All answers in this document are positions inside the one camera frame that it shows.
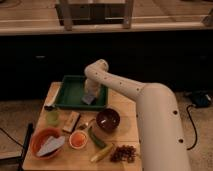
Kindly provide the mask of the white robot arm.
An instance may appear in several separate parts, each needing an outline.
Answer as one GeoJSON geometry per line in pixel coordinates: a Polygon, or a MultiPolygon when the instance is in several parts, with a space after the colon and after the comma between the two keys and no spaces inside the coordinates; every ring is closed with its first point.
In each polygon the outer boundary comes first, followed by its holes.
{"type": "Polygon", "coordinates": [[[191,171],[176,97],[161,83],[142,83],[110,74],[109,65],[97,60],[88,65],[85,89],[102,84],[136,104],[143,171],[191,171]]]}

